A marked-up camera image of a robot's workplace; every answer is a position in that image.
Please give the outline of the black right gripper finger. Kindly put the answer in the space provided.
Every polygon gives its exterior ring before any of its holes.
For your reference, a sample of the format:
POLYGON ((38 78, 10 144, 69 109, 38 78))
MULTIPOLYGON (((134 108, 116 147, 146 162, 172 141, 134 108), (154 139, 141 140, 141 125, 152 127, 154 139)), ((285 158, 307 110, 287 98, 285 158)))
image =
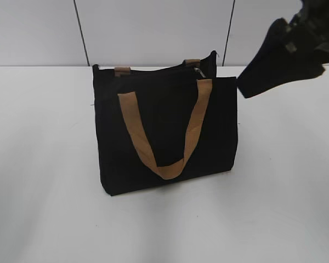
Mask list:
POLYGON ((269 27, 263 43, 252 60, 252 67, 286 66, 303 68, 304 62, 286 48, 290 40, 291 26, 284 18, 276 19, 269 27))
POLYGON ((298 57, 286 49, 261 49, 236 83, 244 98, 251 98, 289 82, 317 78, 324 73, 325 63, 326 54, 322 52, 298 57))

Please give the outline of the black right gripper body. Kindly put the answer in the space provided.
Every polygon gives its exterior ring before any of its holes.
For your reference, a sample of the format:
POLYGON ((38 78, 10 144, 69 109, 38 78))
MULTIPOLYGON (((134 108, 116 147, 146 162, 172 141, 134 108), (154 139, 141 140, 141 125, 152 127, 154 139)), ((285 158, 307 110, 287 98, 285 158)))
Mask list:
POLYGON ((323 52, 329 60, 329 1, 302 1, 302 8, 288 24, 292 29, 286 48, 291 54, 301 57, 323 52))

